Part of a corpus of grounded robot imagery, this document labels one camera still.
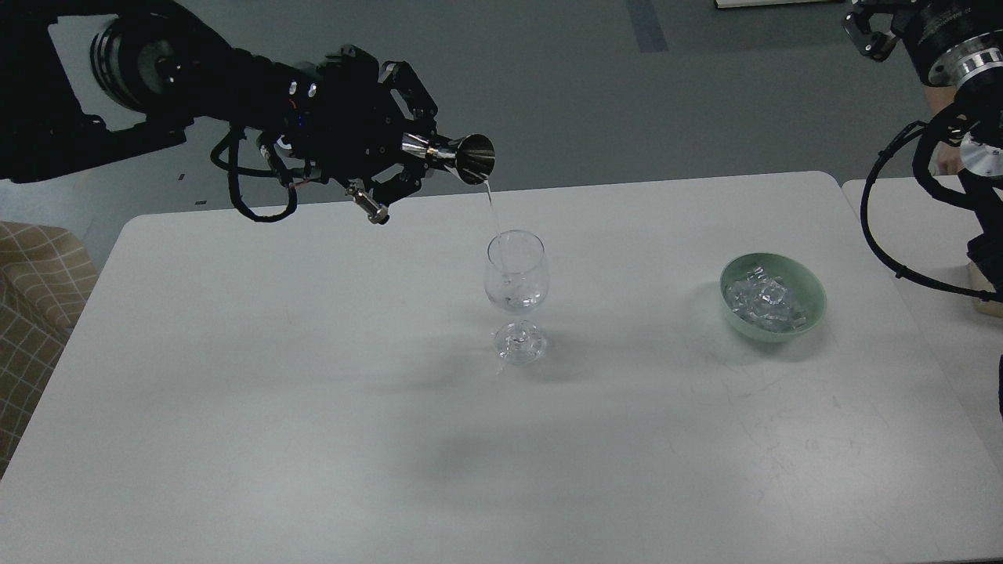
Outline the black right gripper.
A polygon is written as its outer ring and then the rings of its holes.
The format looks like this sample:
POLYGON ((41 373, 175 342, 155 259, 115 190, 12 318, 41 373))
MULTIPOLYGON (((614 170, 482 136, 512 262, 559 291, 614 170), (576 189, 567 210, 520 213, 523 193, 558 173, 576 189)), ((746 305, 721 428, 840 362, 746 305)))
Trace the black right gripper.
POLYGON ((882 62, 899 41, 928 87, 1000 87, 1000 1, 852 1, 842 29, 859 54, 882 62), (895 24, 896 14, 902 21, 895 24), (891 16, 887 28, 871 26, 891 16))

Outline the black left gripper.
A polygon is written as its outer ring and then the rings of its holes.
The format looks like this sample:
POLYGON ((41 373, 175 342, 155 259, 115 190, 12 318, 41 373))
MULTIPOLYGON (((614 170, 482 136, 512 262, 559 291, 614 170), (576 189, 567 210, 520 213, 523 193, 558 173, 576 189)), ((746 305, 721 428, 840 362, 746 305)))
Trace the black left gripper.
POLYGON ((284 65, 283 140, 305 181, 368 179, 368 196, 391 206, 422 188, 425 164, 401 148, 404 133, 435 136, 440 108, 406 61, 379 62, 344 44, 317 64, 284 65), (379 181, 376 175, 393 172, 379 181))

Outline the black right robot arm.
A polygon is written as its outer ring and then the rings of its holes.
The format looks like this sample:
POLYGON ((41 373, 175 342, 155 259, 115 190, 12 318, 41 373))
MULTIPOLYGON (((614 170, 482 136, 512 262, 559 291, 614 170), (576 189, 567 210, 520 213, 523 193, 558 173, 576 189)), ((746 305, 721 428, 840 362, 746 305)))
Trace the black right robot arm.
POLYGON ((950 87, 955 97, 930 121, 906 125, 878 154, 864 180, 860 222, 867 246, 896 278, 982 303, 1001 302, 1001 29, 999 1, 855 1, 842 27, 860 54, 887 60, 902 44, 922 85, 950 87), (868 200, 878 175, 914 142, 914 181, 932 199, 976 216, 981 232, 967 256, 988 282, 968 289, 921 275, 878 245, 868 200))

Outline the person's bare forearm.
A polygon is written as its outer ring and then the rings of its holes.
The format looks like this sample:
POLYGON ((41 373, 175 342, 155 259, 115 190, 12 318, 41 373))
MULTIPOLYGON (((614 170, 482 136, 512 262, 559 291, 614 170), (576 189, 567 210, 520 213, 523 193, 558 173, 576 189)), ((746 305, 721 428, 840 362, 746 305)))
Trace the person's bare forearm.
POLYGON ((956 88, 953 86, 932 87, 923 86, 925 103, 930 110, 930 117, 935 117, 955 100, 956 88))

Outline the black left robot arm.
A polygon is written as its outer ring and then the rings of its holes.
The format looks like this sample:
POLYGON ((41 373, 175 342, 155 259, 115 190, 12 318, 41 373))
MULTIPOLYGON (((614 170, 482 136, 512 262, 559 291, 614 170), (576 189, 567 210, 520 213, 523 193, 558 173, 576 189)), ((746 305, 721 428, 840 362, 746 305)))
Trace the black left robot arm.
POLYGON ((255 222, 298 207, 301 183, 336 181, 383 224, 436 167, 436 104, 405 62, 345 45, 297 68, 230 46, 175 1, 4 1, 5 181, 35 183, 185 143, 197 118, 226 122, 211 151, 230 203, 255 222), (61 18, 110 16, 91 42, 93 77, 139 124, 87 114, 49 32, 61 18))

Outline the person's hand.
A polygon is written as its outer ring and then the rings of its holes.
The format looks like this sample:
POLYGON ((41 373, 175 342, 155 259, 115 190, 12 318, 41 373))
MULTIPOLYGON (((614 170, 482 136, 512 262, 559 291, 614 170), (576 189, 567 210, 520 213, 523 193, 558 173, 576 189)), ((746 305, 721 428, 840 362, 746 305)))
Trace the person's hand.
POLYGON ((961 157, 959 146, 949 143, 938 143, 932 155, 930 170, 932 175, 957 175, 963 171, 965 164, 961 157))

